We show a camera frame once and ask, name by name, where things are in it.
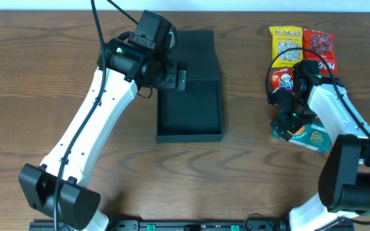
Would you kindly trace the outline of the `teal Chunkies cookie box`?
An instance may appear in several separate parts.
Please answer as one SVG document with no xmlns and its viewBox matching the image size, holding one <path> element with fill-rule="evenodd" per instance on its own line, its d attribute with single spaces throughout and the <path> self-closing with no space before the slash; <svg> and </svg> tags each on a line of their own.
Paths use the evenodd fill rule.
<svg viewBox="0 0 370 231">
<path fill-rule="evenodd" d="M 285 121 L 275 120 L 270 123 L 272 136 L 283 141 L 296 144 L 319 153 L 330 149 L 331 139 L 323 124 L 318 120 L 311 120 L 305 124 L 285 124 Z"/>
</svg>

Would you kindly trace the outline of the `red Hello Panda box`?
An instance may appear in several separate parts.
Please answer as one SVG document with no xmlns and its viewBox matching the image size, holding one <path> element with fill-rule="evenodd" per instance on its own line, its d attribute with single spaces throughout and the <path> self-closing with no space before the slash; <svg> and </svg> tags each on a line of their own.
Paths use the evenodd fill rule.
<svg viewBox="0 0 370 231">
<path fill-rule="evenodd" d="M 281 88 L 293 91 L 294 75 L 291 67 L 273 68 L 270 72 L 270 80 L 274 90 Z"/>
</svg>

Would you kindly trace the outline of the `dark green box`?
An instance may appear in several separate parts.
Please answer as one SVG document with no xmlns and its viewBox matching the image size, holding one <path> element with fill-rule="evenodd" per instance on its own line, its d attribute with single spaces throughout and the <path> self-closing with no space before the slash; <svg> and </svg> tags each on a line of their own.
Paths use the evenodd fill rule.
<svg viewBox="0 0 370 231">
<path fill-rule="evenodd" d="M 184 90 L 157 92 L 158 143 L 220 142 L 224 137 L 221 73 L 212 30 L 178 31 L 168 58 L 186 71 Z"/>
</svg>

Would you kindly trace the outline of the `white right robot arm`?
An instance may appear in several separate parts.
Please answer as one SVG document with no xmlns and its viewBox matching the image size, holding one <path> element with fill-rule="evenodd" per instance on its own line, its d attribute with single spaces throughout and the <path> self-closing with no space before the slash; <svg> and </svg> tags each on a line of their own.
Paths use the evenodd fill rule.
<svg viewBox="0 0 370 231">
<path fill-rule="evenodd" d="M 291 230 L 327 230 L 340 223 L 370 225 L 370 126 L 335 76 L 298 74 L 294 91 L 267 90 L 282 115 L 271 126 L 285 140 L 318 118 L 333 144 L 317 194 L 288 214 Z"/>
</svg>

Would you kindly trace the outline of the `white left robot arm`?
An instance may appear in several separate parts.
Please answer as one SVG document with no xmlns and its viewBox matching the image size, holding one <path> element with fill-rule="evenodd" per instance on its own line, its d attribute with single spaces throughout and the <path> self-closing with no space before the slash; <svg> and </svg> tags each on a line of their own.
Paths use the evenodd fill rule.
<svg viewBox="0 0 370 231">
<path fill-rule="evenodd" d="M 160 47 L 145 38 L 114 38 L 102 44 L 89 92 L 71 124 L 38 166 L 25 164 L 19 184 L 28 205 L 53 218 L 53 229 L 107 230 L 101 196 L 88 188 L 114 125 L 142 88 L 177 89 L 168 55 L 177 39 Z"/>
</svg>

